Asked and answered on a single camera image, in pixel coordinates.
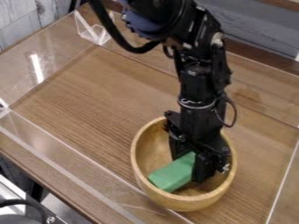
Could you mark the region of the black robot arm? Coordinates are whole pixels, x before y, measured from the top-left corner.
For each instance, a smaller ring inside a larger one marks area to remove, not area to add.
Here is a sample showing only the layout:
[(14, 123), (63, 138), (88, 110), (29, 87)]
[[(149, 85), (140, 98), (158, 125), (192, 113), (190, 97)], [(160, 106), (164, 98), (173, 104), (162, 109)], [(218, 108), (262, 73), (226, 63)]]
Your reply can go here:
[(172, 159), (194, 154), (190, 180), (200, 183), (224, 172), (230, 149), (221, 136), (226, 106), (233, 104), (225, 93), (230, 74), (225, 37), (218, 20), (196, 0), (118, 0), (125, 27), (148, 42), (134, 47), (125, 40), (101, 0), (88, 4), (120, 47), (141, 54), (156, 46), (173, 60), (180, 82), (177, 112), (164, 113)]

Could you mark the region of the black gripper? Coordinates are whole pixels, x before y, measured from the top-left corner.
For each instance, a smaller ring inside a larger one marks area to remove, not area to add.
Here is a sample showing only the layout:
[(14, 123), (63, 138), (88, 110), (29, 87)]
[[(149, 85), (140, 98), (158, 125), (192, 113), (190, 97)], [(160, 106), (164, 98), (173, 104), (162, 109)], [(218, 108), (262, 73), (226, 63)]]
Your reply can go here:
[(224, 127), (230, 127), (224, 123), (226, 102), (214, 99), (204, 104), (180, 99), (178, 105), (178, 112), (164, 113), (172, 160), (194, 153), (192, 181), (200, 184), (216, 172), (224, 172), (229, 163), (230, 149), (220, 134)]

